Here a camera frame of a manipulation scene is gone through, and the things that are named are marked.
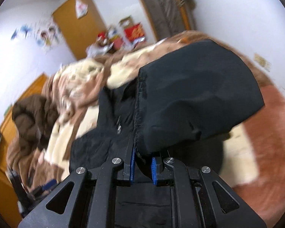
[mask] wooden bed frame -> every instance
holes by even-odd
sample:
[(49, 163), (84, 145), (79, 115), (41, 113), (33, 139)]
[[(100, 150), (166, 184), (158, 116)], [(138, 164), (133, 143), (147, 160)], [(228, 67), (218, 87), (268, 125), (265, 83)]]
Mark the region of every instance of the wooden bed frame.
[[(26, 98), (32, 94), (41, 93), (47, 78), (48, 77), (45, 74), (40, 75), (18, 100)], [(16, 135), (16, 127), (11, 119), (11, 112), (12, 107), (8, 110), (2, 124), (0, 125), (0, 133), (2, 135), (0, 141), (0, 214), (11, 228), (17, 228), (21, 221), (21, 216), (17, 207), (18, 199), (11, 183), (5, 175), (7, 170), (6, 153), (8, 145)]]

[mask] silver bolt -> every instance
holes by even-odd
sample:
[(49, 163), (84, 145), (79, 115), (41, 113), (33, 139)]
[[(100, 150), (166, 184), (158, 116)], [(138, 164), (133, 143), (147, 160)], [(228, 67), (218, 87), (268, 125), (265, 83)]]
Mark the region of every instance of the silver bolt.
[(122, 160), (120, 158), (114, 158), (112, 159), (113, 164), (119, 164)]
[(168, 164), (172, 164), (172, 163), (174, 163), (174, 158), (167, 157), (167, 158), (165, 159), (165, 161), (166, 161)]
[(201, 171), (204, 172), (204, 173), (209, 173), (210, 172), (210, 168), (208, 166), (203, 166), (201, 168)]
[(76, 173), (77, 174), (82, 174), (82, 173), (84, 173), (85, 172), (85, 169), (83, 168), (83, 167), (78, 167), (77, 169), (76, 169)]

